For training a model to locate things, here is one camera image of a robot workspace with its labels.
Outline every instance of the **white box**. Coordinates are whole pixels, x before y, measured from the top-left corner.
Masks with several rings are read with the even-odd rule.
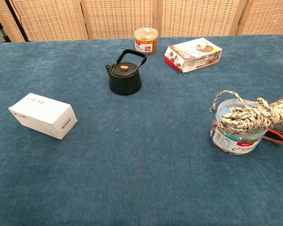
[[[165,61],[178,72],[189,72],[218,63],[222,49],[205,38],[169,46]]]
[[[69,104],[33,93],[8,109],[23,126],[60,140],[77,123]]]

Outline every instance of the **cast iron teapot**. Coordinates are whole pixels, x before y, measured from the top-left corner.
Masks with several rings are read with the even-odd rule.
[[[129,62],[120,63],[127,53],[143,57],[143,60],[138,66]],[[119,95],[130,95],[140,90],[142,81],[138,68],[142,66],[146,60],[147,57],[143,53],[125,49],[112,66],[106,65],[111,91]]]

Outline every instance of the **braided rope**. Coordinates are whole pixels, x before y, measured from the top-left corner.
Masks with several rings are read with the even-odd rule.
[[[241,97],[229,90],[220,92],[214,99],[211,112],[215,111],[218,98],[224,93],[235,95],[244,107],[230,107],[230,112],[223,115],[218,123],[222,133],[242,134],[258,129],[269,129],[283,124],[283,98],[268,105],[262,97],[257,98],[258,105],[247,106]]]

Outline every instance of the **red label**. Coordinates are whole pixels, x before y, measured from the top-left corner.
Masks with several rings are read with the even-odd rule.
[[[252,146],[254,143],[237,143],[238,146],[241,147],[248,147],[248,146]]]

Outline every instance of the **clear plastic container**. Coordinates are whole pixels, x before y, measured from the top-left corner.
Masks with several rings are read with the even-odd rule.
[[[154,28],[143,27],[135,30],[135,50],[144,54],[153,54],[157,51],[158,32]]]
[[[256,102],[243,100],[247,106],[255,106]],[[263,138],[264,134],[268,131],[267,129],[256,130],[251,133],[232,135],[223,134],[219,130],[216,130],[217,124],[221,117],[230,112],[230,107],[243,107],[243,104],[238,99],[229,99],[222,102],[216,111],[216,119],[212,123],[211,137],[213,142],[224,152],[235,155],[243,155],[251,152],[255,149],[257,144]]]

